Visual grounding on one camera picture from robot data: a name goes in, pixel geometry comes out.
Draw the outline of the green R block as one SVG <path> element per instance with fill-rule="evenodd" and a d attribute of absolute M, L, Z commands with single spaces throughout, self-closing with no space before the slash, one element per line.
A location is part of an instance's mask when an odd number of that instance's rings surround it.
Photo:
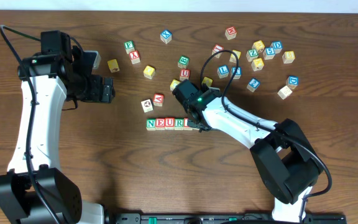
<path fill-rule="evenodd" d="M 174 130 L 184 130 L 183 118 L 175 118 Z"/>

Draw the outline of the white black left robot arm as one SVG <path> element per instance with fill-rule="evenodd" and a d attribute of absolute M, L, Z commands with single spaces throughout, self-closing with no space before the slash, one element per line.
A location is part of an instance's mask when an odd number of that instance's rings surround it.
<path fill-rule="evenodd" d="M 103 205 L 83 200 L 63 174 L 58 142 L 66 101 L 110 103 L 111 78 L 93 74 L 97 51 L 35 54 L 18 68 L 23 95 L 21 124 L 7 172 L 0 175 L 0 209 L 11 223 L 109 223 Z"/>

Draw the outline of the red E block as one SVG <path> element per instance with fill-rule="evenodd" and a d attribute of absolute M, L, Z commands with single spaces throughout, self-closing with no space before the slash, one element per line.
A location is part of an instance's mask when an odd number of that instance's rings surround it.
<path fill-rule="evenodd" d="M 155 119 L 155 128 L 156 128 L 156 130 L 165 130 L 165 119 L 164 118 L 156 118 Z"/>

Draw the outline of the red U block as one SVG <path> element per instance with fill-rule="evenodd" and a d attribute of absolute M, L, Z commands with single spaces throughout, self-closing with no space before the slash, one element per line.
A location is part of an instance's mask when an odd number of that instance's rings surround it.
<path fill-rule="evenodd" d="M 175 118 L 165 118 L 164 127 L 165 129 L 175 129 Z"/>

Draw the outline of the green N block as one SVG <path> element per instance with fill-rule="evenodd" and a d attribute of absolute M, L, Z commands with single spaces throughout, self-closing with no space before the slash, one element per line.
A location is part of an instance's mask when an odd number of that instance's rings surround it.
<path fill-rule="evenodd" d="M 148 131 L 155 131 L 156 130 L 156 119 L 153 119 L 153 118 L 146 119 L 146 129 Z"/>

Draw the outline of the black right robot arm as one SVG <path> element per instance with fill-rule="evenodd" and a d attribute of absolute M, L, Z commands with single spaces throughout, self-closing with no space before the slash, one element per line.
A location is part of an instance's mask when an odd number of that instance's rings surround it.
<path fill-rule="evenodd" d="M 299 125 L 259 118 L 232 104 L 212 88 L 176 88 L 175 98 L 200 131 L 222 131 L 250 150 L 262 182 L 275 198 L 275 221 L 300 223 L 308 199 L 322 172 L 328 168 L 316 155 Z"/>

